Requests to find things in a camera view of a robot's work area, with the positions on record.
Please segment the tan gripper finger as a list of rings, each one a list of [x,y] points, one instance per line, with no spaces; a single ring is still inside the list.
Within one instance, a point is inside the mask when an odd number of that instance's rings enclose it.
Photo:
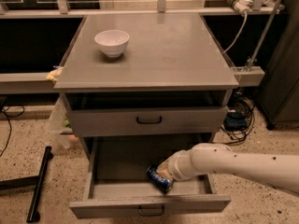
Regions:
[[[170,174],[168,170],[168,161],[164,161],[161,164],[158,165],[156,172],[165,179],[171,180],[173,176]]]

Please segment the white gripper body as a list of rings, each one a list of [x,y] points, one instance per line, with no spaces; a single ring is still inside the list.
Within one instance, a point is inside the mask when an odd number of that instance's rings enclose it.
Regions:
[[[176,181],[185,181],[191,178],[189,154],[189,151],[181,150],[170,157],[168,171]]]

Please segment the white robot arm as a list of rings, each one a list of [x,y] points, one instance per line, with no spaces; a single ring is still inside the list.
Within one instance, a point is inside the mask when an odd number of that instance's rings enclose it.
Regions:
[[[299,156],[233,152],[224,144],[200,143],[162,162],[157,173],[176,181],[204,174],[236,175],[267,187],[299,195]]]

